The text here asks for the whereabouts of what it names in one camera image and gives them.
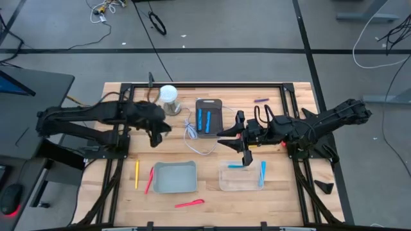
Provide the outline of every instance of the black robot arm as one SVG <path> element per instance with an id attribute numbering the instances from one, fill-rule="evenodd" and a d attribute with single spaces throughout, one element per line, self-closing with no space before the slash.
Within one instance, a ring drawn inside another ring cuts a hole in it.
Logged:
<path id="1" fill-rule="evenodd" d="M 343 125 L 363 124 L 368 121 L 371 112 L 365 108 L 362 101 L 348 99 L 339 106 L 326 112 L 310 114 L 307 119 L 296 119 L 288 116 L 274 115 L 268 105 L 264 105 L 267 120 L 260 118 L 259 107 L 254 108 L 254 119 L 247 121 L 244 126 L 244 112 L 238 111 L 236 124 L 225 131 L 217 134 L 220 137 L 240 138 L 235 140 L 222 139 L 218 142 L 226 145 L 237 152 L 243 152 L 243 165 L 248 166 L 252 162 L 252 153 L 249 145 L 260 146 L 267 144 L 279 144 L 285 142 L 294 144 L 299 150 L 309 150 L 319 138 L 330 133 Z M 258 119 L 267 124 L 266 128 L 261 126 Z"/>
<path id="2" fill-rule="evenodd" d="M 164 110 L 147 101 L 108 101 L 91 107 L 50 107 L 39 112 L 36 130 L 40 136 L 48 137 L 58 133 L 96 141 L 106 147 L 119 145 L 117 130 L 98 131 L 71 122 L 98 121 L 108 125 L 123 125 L 143 129 L 150 137 L 150 146 L 162 142 L 162 132 L 170 132 L 171 127 L 164 122 Z"/>

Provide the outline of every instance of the wooden tabletop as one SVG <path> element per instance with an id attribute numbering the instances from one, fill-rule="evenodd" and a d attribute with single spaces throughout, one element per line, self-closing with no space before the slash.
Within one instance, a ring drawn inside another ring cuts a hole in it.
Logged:
<path id="1" fill-rule="evenodd" d="M 103 94 L 110 91 L 119 92 L 121 83 L 106 83 Z M 300 115 L 304 107 L 317 112 L 310 83 L 294 83 L 297 104 Z M 283 115 L 281 98 L 278 90 L 273 88 L 181 88 L 178 101 L 183 107 L 195 111 L 196 98 L 221 99 L 223 105 L 237 110 L 243 110 L 246 119 L 254 118 L 254 100 L 269 98 L 270 101 L 258 103 L 268 104 L 273 113 Z M 134 100 L 146 99 L 147 89 L 137 89 Z M 158 93 L 152 91 L 152 97 Z M 107 100 L 117 100 L 118 96 Z M 232 126 L 235 113 L 223 108 L 224 128 Z M 119 196 L 116 210 L 115 225 L 146 226 L 153 221 L 155 226 L 260 226 L 266 221 L 269 226 L 302 225 L 301 210 L 292 161 L 281 145 L 261 146 L 251 148 L 253 158 L 265 160 L 267 170 L 265 185 L 261 191 L 222 191 L 218 184 L 218 166 L 222 160 L 241 160 L 242 154 L 218 144 L 216 149 L 207 156 L 201 156 L 190 150 L 183 141 L 184 120 L 189 111 L 183 109 L 179 115 L 168 116 L 166 122 L 173 127 L 172 132 L 164 137 L 156 148 L 151 148 L 144 131 L 130 132 L 131 141 L 128 158 L 124 162 Z M 194 116 L 190 121 L 195 124 Z M 111 129 L 110 126 L 97 124 L 99 130 Z M 210 150 L 216 139 L 190 140 L 188 143 L 198 151 Z M 139 187 L 134 188 L 135 164 L 139 159 Z M 179 194 L 157 194 L 152 191 L 144 195 L 150 169 L 156 162 L 186 162 L 194 160 L 197 164 L 197 192 Z M 97 160 L 83 174 L 82 185 L 78 194 L 78 206 L 74 222 L 81 220 L 100 195 L 106 160 Z M 327 160 L 310 160 L 314 180 L 335 183 L 333 171 Z M 324 194 L 317 186 L 316 192 L 327 208 L 340 220 L 344 220 L 336 185 L 330 195 Z M 204 204 L 175 209 L 174 205 L 203 199 Z M 306 194 L 310 221 L 313 221 L 311 201 Z M 107 220 L 110 201 L 106 203 L 105 219 Z"/>

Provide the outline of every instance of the computer monitor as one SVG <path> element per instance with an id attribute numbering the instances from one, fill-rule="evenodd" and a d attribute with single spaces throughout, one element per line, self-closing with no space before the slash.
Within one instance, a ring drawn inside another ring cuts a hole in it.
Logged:
<path id="1" fill-rule="evenodd" d="M 4 71 L 0 71 L 0 92 L 10 94 L 20 94 L 26 96 L 34 96 L 36 92 L 24 86 L 19 81 L 13 79 Z"/>

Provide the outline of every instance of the black metal frame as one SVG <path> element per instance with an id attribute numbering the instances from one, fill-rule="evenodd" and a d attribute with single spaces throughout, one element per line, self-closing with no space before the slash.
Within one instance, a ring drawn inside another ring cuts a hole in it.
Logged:
<path id="1" fill-rule="evenodd" d="M 155 83 L 153 82 L 153 87 L 162 87 L 164 85 L 170 84 L 170 83 Z M 295 117 L 299 117 L 298 113 L 298 106 L 297 106 L 297 99 L 295 97 L 295 92 L 294 92 L 294 86 L 293 83 L 175 83 L 173 82 L 173 86 L 176 88 L 184 88 L 184 87 L 214 87 L 214 88 L 222 88 L 222 87 L 236 87 L 236 88 L 251 88 L 251 87 L 261 87 L 261 88 L 278 88 L 280 91 L 280 96 L 281 96 L 281 103 L 283 105 L 283 110 L 285 115 L 290 115 L 289 109 L 288 109 L 288 103 L 286 100 L 286 92 L 288 91 L 290 93 L 291 97 L 291 102 L 292 102 L 292 108 L 293 108 L 293 114 Z M 147 88 L 148 84 L 147 83 L 122 83 L 120 87 L 120 92 L 124 92 L 126 90 L 130 90 L 130 96 L 128 97 L 129 100 L 132 100 L 134 97 L 134 90 L 136 88 Z M 124 94 L 122 93 L 120 95 L 119 100 L 123 100 Z M 109 182 L 109 175 L 112 167 L 112 161 L 107 160 L 105 172 L 104 172 L 104 179 L 103 179 L 103 187 L 101 191 L 103 192 L 106 189 L 106 186 Z M 118 160 L 118 166 L 122 169 L 123 167 L 123 159 Z M 312 179 L 312 174 L 311 174 L 311 168 L 310 168 L 310 163 L 308 160 L 304 161 L 304 168 L 306 172 L 306 176 L 308 178 L 308 182 L 312 188 L 313 186 L 313 179 Z M 307 211 L 307 206 L 306 206 L 306 201 L 304 197 L 304 190 L 302 185 L 299 183 L 298 179 L 296 179 L 296 184 L 297 184 L 297 191 L 299 195 L 299 201 L 300 201 L 300 207 L 301 207 L 301 215 L 302 215 L 302 220 L 304 224 L 309 223 L 309 217 L 308 217 L 308 211 Z M 114 217 L 116 214 L 116 204 L 118 200 L 118 191 L 119 191 L 119 182 L 117 182 L 113 188 L 113 195 L 112 195 L 112 200 L 110 204 L 110 213 L 109 213 L 109 223 L 114 223 Z M 320 223 L 320 212 L 318 208 L 316 208 L 315 204 L 312 202 L 313 208 L 314 208 L 314 216 L 315 216 L 315 222 Z M 103 210 L 104 210 L 105 204 L 101 206 L 101 209 L 98 212 L 97 220 L 96 223 L 101 223 L 102 222 L 102 215 L 103 215 Z"/>
<path id="2" fill-rule="evenodd" d="M 167 85 L 170 83 L 152 83 L 152 87 L 162 87 L 164 85 Z M 281 96 L 281 102 L 283 104 L 283 110 L 284 114 L 289 115 L 289 110 L 288 110 L 288 103 L 286 100 L 286 92 L 288 91 L 290 93 L 291 101 L 292 101 L 292 110 L 293 114 L 295 117 L 299 117 L 298 113 L 298 107 L 297 107 L 297 100 L 295 97 L 295 92 L 294 92 L 294 87 L 293 83 L 172 83 L 175 87 L 177 88 L 184 88 L 184 87 L 209 87 L 209 88 L 219 88 L 219 87 L 236 87 L 236 88 L 251 88 L 251 87 L 260 87 L 260 88 L 278 88 L 280 90 L 280 96 Z M 122 83 L 121 88 L 120 88 L 120 98 L 119 100 L 124 100 L 124 94 L 127 90 L 130 90 L 130 95 L 127 100 L 132 100 L 134 98 L 134 91 L 136 88 L 147 88 L 148 84 L 147 83 Z M 111 172 L 111 167 L 112 167 L 112 160 L 107 160 L 106 168 L 105 168 L 105 173 L 104 173 L 104 179 L 103 179 L 103 186 L 101 189 L 101 195 L 98 198 L 97 202 L 94 204 L 93 207 L 96 207 L 98 210 L 97 211 L 90 211 L 87 215 L 86 218 L 83 219 L 79 224 L 69 226 L 69 227 L 62 227 L 62 228 L 52 228 L 49 230 L 59 230 L 59 231 L 68 231 L 68 230 L 84 230 L 84 231 L 101 231 L 102 228 L 115 228 L 114 226 L 114 218 L 116 215 L 116 205 L 117 205 L 117 200 L 118 200 L 118 191 L 119 191 L 119 184 L 120 184 L 120 179 L 121 179 L 121 172 L 123 169 L 123 159 L 118 159 L 117 162 L 117 168 L 114 172 L 113 177 L 110 179 L 110 172 Z M 320 221 L 320 213 L 319 209 L 317 208 L 316 205 L 321 207 L 321 209 L 324 211 L 326 210 L 324 204 L 320 201 L 318 197 L 315 196 L 315 191 L 314 186 L 313 186 L 313 180 L 312 180 L 312 174 L 311 174 L 311 167 L 310 163 L 307 159 L 305 159 L 303 162 L 307 180 L 299 180 L 299 178 L 304 178 L 304 175 L 302 174 L 302 171 L 300 169 L 300 165 L 297 159 L 293 159 L 293 167 L 294 167 L 294 173 L 295 173 L 295 179 L 296 179 L 296 184 L 297 184 L 297 192 L 298 192 L 298 197 L 300 201 L 300 207 L 301 207 L 301 216 L 303 220 L 303 227 L 307 228 L 308 230 L 310 228 L 315 228 L 315 230 L 324 230 L 324 231 L 329 231 L 329 230 L 350 230 L 350 231 L 363 231 L 363 230 L 405 230 L 405 229 L 399 229 L 399 228 L 381 228 L 381 227 L 361 227 L 361 226 L 354 226 L 354 225 L 347 225 L 347 224 L 322 224 Z M 308 192 L 308 194 L 311 197 L 311 202 L 313 204 L 314 208 L 314 218 L 315 222 L 311 223 L 308 217 L 308 211 L 306 207 L 306 200 L 304 197 L 304 189 L 312 189 Z M 110 210 L 109 210 L 109 220 L 107 223 L 102 223 L 102 217 L 103 217 L 103 210 L 105 206 L 105 200 L 109 192 L 113 189 L 112 193 L 112 198 L 111 198 L 111 204 L 110 204 Z M 91 225 L 91 221 L 93 217 L 96 216 L 96 224 Z M 257 231 L 257 230 L 262 230 L 262 231 L 269 231 L 269 230 L 292 230 L 293 227 L 269 227 L 267 225 L 266 221 L 261 222 L 260 227 L 154 227 L 153 222 L 149 221 L 147 222 L 146 227 L 131 227 L 131 228 L 126 228 L 124 229 L 125 231 L 131 231 L 131 230 L 142 230 L 142 231 L 154 231 L 154 230 L 192 230 L 192 231 Z"/>

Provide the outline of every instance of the yellow pencil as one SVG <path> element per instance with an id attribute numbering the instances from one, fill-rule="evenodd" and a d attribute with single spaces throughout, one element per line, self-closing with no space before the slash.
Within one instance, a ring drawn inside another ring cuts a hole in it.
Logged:
<path id="1" fill-rule="evenodd" d="M 136 161 L 136 189 L 139 187 L 139 160 Z"/>

